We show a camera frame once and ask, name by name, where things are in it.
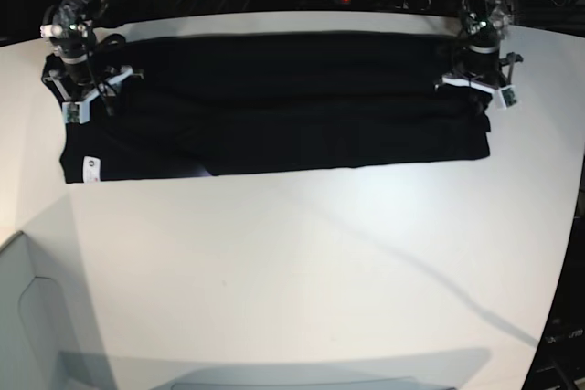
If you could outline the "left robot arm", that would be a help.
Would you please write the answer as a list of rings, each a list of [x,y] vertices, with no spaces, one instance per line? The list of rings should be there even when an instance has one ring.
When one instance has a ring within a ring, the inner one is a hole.
[[[502,40],[512,23],[506,0],[461,0],[461,30],[452,48],[451,70],[436,87],[462,87],[495,93],[512,86],[517,53],[501,54]]]

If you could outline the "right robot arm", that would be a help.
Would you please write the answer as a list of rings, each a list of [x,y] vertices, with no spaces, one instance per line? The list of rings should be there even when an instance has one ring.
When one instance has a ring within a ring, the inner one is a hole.
[[[107,4],[108,0],[62,0],[45,13],[40,27],[41,37],[52,45],[72,82],[84,89],[93,87],[103,100],[109,87],[94,73],[91,57],[97,47],[93,25]]]

